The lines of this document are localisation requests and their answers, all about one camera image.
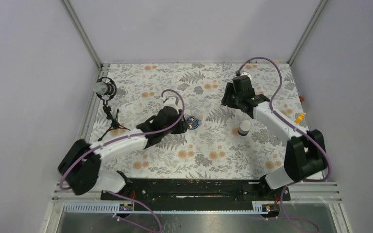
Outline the round blue pill organizer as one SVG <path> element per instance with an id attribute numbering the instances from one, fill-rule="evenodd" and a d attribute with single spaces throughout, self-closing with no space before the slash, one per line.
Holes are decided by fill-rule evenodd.
<path id="1" fill-rule="evenodd" d="M 203 121 L 203 114 L 198 108 L 191 108 L 186 113 L 187 129 L 197 129 Z"/>

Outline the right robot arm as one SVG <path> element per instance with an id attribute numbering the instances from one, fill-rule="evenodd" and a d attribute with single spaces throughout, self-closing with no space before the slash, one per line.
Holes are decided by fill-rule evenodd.
<path id="1" fill-rule="evenodd" d="M 221 104 L 239 109 L 259 121 L 286 145 L 284 164 L 259 180 L 259 193 L 263 199 L 271 200 L 278 194 L 279 188 L 329 169 L 322 133 L 290 123 L 288 117 L 274 110 L 269 98 L 255 94 L 251 78 L 247 75 L 234 77 L 226 84 Z"/>

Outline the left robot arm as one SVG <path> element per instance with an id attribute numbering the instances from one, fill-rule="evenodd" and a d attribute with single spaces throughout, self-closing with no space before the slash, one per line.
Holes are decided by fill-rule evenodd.
<path id="1" fill-rule="evenodd" d="M 77 196 L 89 191 L 112 191 L 121 200 L 128 198 L 130 181 L 123 172 L 102 170 L 101 167 L 121 155 L 155 146 L 168 134 L 185 133 L 184 111 L 178 106 L 182 102 L 179 97 L 165 98 L 158 114 L 122 136 L 94 144 L 84 139 L 75 141 L 58 166 L 60 188 L 70 189 Z"/>

